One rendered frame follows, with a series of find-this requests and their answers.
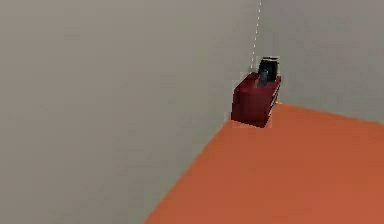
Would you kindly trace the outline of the black round container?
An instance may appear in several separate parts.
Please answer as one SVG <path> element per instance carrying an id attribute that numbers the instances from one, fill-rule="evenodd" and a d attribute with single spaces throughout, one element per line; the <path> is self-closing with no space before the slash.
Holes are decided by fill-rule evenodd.
<path id="1" fill-rule="evenodd" d="M 267 72 L 267 81 L 274 82 L 277 78 L 279 70 L 278 57 L 263 57 L 259 63 L 258 71 L 260 73 Z"/>

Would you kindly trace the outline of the dark red chest of drawers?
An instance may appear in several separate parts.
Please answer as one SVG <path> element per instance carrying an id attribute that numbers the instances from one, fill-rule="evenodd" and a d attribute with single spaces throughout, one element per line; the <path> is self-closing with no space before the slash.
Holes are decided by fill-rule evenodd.
<path id="1" fill-rule="evenodd" d="M 249 73 L 233 91 L 231 119 L 241 123 L 264 128 L 271 117 L 276 104 L 281 77 L 267 82 L 265 86 L 259 84 L 260 75 Z"/>

